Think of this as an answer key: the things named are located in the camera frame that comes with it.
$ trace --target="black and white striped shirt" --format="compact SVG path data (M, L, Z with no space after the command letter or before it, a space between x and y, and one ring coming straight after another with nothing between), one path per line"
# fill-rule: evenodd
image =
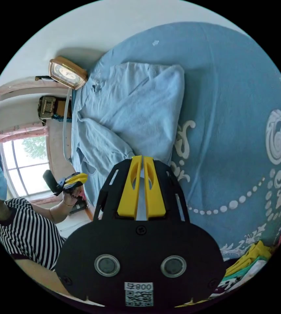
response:
M36 213L24 198L5 202L10 218L0 220L0 241L14 259L30 259L54 270L65 238L56 225Z

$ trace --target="yellow clothing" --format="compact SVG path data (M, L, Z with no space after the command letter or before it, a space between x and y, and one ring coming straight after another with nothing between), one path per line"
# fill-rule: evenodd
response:
M244 269L251 265L259 256L266 259L271 257L271 249L263 244L262 241L258 241L257 244L253 244L245 255L243 255L236 263L230 266L225 274L225 277L231 276L237 271Z

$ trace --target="folded clothes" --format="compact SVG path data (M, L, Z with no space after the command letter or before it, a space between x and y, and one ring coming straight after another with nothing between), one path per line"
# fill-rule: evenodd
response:
M267 261L265 259L259 259L255 263L253 263L253 265L250 267L245 275L228 280L223 279L218 287L215 289L214 293L209 297L209 299L213 299L240 287L251 278L253 278L266 265L266 263Z
M271 257L271 249L263 244L262 241L258 241L257 244L253 244L246 254L244 254L234 265L229 267L226 271L225 277L250 266L258 257L262 257L269 260Z
M262 241L258 241L249 248L245 255L227 268L225 277L208 299L199 302L191 300L191 302L177 307L202 303L241 286L253 278L266 265L271 255L271 248L265 246Z
M257 261L259 261L259 260L263 260L263 261L266 261L266 262L268 261L267 258L259 256L259 257L256 258L256 259L254 260L254 262L253 262L252 264L250 264L248 267L245 267L245 268L243 268L243 269L241 269L241 270L235 272L234 274L232 274L232 275L230 275L230 276L225 276L225 277L222 279L222 281L229 280L229 279L232 279L232 278L237 278L237 277L243 277L243 276L251 269L251 267L254 266L254 264L255 264Z

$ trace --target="qr code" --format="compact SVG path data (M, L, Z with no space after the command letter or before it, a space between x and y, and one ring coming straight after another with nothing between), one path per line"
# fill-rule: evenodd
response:
M152 283L125 283L126 306L154 306Z

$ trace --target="window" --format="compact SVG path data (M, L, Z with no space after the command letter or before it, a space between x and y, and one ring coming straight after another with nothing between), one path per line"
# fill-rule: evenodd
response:
M18 197L50 191L42 177L50 169L45 136L8 141L2 147L4 170Z

